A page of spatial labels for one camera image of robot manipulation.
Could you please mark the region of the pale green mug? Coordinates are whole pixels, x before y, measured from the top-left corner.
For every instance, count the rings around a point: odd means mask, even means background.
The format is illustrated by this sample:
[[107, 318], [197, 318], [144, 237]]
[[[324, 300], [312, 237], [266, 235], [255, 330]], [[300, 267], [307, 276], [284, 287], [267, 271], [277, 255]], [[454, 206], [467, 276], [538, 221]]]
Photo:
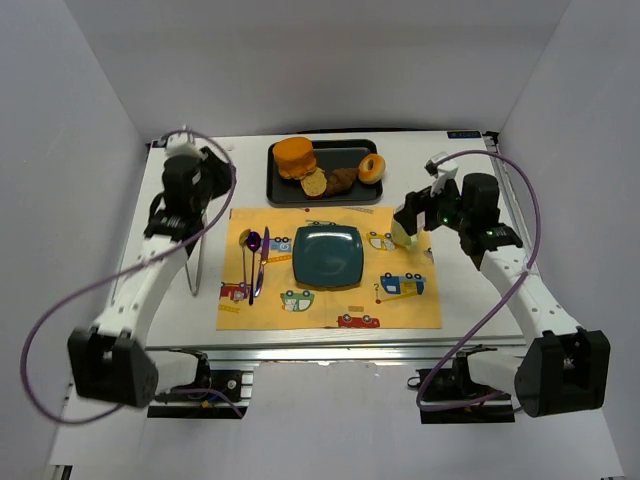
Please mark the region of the pale green mug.
[[399, 247], [414, 250], [418, 245], [418, 235], [409, 235], [404, 227], [395, 219], [391, 224], [391, 240]]

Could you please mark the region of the brown croissant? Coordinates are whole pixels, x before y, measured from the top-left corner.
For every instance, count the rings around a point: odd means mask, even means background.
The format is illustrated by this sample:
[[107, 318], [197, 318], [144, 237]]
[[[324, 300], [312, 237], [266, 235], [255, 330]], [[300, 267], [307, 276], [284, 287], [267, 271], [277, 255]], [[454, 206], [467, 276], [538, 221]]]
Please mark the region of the brown croissant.
[[358, 180], [358, 176], [359, 169], [357, 167], [334, 169], [327, 181], [324, 195], [326, 197], [333, 197], [349, 191]]

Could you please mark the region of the metal tongs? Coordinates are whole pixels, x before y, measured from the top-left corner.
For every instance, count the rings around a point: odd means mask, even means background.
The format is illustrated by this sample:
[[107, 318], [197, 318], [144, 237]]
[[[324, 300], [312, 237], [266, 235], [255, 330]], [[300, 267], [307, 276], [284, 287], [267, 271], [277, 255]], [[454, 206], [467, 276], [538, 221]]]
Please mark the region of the metal tongs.
[[197, 297], [201, 287], [203, 265], [204, 265], [204, 244], [203, 229], [206, 219], [198, 220], [194, 225], [196, 239], [187, 246], [188, 260], [184, 266], [188, 289], [192, 297]]

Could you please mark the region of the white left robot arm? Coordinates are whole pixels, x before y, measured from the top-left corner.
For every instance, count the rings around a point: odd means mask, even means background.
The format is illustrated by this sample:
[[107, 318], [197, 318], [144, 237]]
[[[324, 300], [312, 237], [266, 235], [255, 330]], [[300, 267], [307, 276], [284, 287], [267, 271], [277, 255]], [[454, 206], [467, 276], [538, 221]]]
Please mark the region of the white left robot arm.
[[160, 394], [199, 388], [208, 378], [201, 353], [148, 353], [145, 347], [166, 292], [205, 229], [208, 204], [231, 188], [231, 169], [208, 147], [169, 150], [162, 184], [143, 233], [144, 268], [126, 275], [111, 305], [67, 341], [76, 392], [83, 398], [145, 408]]

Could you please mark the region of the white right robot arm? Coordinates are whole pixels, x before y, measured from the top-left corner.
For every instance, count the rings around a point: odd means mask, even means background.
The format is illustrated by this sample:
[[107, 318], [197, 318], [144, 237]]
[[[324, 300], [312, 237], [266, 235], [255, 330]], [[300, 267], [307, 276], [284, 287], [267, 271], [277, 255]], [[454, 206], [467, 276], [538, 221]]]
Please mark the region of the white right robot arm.
[[461, 348], [450, 355], [451, 379], [462, 408], [498, 392], [541, 417], [602, 407], [611, 346], [600, 330], [587, 330], [564, 310], [542, 279], [526, 266], [517, 233], [500, 220], [500, 188], [489, 174], [473, 173], [458, 185], [436, 180], [406, 194], [394, 213], [396, 233], [416, 235], [448, 227], [463, 252], [494, 286], [527, 343], [522, 358], [493, 347]]

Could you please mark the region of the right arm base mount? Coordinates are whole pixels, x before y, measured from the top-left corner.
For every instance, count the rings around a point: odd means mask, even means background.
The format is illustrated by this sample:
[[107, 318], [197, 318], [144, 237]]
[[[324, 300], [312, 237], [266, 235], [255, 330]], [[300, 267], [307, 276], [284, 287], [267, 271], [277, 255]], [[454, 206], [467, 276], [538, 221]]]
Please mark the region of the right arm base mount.
[[[477, 400], [495, 393], [491, 387], [473, 383], [468, 378], [467, 357], [472, 353], [495, 351], [477, 345], [458, 351], [449, 367], [439, 370], [421, 397], [424, 405], [439, 405]], [[520, 407], [515, 407], [508, 394], [471, 406], [436, 412], [420, 412], [422, 425], [513, 423]]]

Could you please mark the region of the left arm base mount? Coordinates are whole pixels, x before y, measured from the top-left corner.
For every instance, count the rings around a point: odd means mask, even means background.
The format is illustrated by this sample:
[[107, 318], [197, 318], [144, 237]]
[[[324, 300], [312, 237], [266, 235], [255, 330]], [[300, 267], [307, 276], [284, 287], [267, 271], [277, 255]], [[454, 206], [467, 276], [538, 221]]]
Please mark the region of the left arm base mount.
[[248, 409], [249, 374], [211, 364], [206, 353], [192, 349], [152, 351], [159, 370], [149, 418], [240, 419]]

